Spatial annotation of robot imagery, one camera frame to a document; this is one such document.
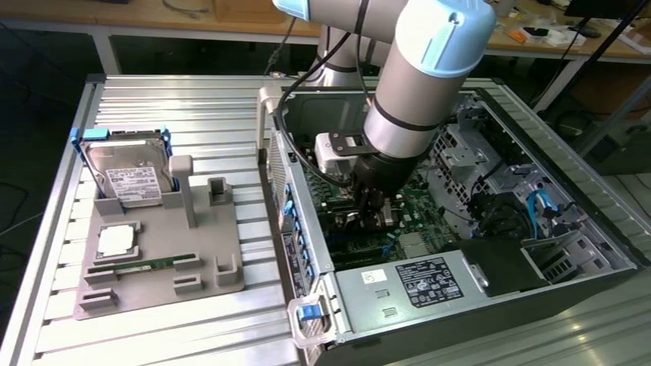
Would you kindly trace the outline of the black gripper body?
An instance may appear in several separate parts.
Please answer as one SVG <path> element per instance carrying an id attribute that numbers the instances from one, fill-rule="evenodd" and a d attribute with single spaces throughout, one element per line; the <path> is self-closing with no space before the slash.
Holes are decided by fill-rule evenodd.
<path id="1" fill-rule="evenodd" d="M 404 187 L 417 165 L 419 158 L 393 158 L 383 153 L 360 155 L 352 173 L 353 196 L 387 198 Z"/>

